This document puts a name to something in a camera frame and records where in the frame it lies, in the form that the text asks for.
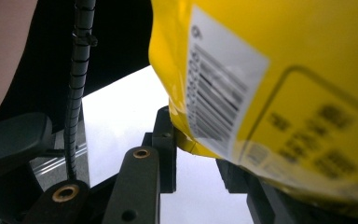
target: gray floor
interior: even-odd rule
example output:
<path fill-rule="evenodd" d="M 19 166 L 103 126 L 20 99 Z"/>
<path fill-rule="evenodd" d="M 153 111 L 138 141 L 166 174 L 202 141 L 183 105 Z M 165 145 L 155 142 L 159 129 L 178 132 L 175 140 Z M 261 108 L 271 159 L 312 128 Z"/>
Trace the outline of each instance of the gray floor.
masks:
<path fill-rule="evenodd" d="M 56 140 L 54 148 L 63 148 L 62 132 L 56 133 L 55 139 Z M 80 152 L 76 153 L 77 179 L 89 184 L 90 181 L 89 166 L 87 160 L 86 134 L 84 130 L 83 121 L 80 121 L 78 124 L 77 145 L 79 146 L 78 152 Z M 57 184 L 66 179 L 66 169 L 63 158 L 37 158 L 31 161 L 31 165 L 34 169 L 36 178 L 39 181 L 39 184 L 43 190 L 46 190 L 54 184 Z"/>

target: yellow plastic bag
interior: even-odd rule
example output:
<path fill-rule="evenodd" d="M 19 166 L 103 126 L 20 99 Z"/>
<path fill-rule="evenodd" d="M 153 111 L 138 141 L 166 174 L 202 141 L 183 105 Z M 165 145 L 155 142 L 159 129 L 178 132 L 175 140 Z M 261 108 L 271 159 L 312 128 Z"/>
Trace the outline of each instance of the yellow plastic bag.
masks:
<path fill-rule="evenodd" d="M 179 146 L 358 217 L 358 0 L 152 0 Z"/>

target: black cable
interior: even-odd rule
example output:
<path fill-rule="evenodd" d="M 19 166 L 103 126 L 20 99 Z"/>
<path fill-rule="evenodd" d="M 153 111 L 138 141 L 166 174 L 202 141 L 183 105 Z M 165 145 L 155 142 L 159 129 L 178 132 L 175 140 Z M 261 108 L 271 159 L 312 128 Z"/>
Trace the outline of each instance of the black cable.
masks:
<path fill-rule="evenodd" d="M 89 66 L 90 47 L 98 43 L 91 34 L 94 20 L 95 0 L 76 0 L 75 28 L 71 80 L 69 82 L 68 102 L 66 106 L 65 127 L 63 131 L 66 173 L 68 179 L 76 179 L 76 132 L 80 114 L 81 100 Z"/>

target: black armrest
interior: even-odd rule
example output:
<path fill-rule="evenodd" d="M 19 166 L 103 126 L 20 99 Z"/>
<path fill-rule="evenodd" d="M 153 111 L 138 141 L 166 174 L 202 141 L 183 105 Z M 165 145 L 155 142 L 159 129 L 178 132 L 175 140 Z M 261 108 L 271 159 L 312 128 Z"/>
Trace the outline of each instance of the black armrest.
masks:
<path fill-rule="evenodd" d="M 0 122 L 0 175 L 32 160 L 52 144 L 51 121 L 30 113 Z"/>

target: white label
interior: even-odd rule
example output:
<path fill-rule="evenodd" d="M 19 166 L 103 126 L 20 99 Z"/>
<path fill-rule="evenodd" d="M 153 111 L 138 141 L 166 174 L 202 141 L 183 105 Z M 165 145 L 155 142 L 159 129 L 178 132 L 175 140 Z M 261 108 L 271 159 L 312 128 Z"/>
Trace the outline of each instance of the white label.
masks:
<path fill-rule="evenodd" d="M 238 129 L 269 60 L 193 6 L 188 31 L 186 112 L 193 136 L 230 159 Z"/>

